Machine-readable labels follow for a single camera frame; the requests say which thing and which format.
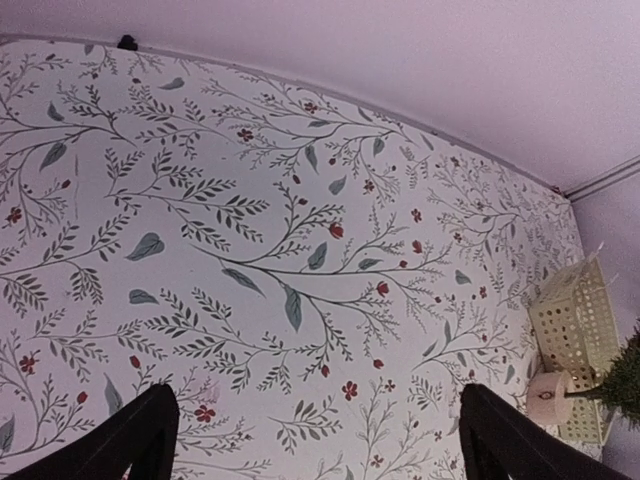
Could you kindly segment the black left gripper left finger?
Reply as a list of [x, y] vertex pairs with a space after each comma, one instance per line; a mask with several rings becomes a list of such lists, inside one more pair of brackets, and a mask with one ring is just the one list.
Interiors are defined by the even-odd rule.
[[11, 479], [169, 479], [179, 408], [172, 388], [156, 384], [94, 430], [9, 475]]

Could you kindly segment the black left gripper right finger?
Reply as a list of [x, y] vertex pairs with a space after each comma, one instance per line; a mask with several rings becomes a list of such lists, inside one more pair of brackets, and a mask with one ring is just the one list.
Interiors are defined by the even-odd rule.
[[459, 435], [468, 479], [626, 477], [554, 438], [481, 384], [468, 384], [462, 391]]

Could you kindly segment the clear string light garland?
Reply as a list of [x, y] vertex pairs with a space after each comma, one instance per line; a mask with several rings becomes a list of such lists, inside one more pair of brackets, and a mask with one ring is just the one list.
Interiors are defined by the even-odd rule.
[[587, 283], [589, 280], [596, 282], [596, 289], [607, 289], [616, 282], [619, 274], [606, 277], [600, 262], [599, 255], [605, 246], [605, 242], [601, 242], [593, 251], [588, 253], [586, 257], [578, 264], [578, 281]]

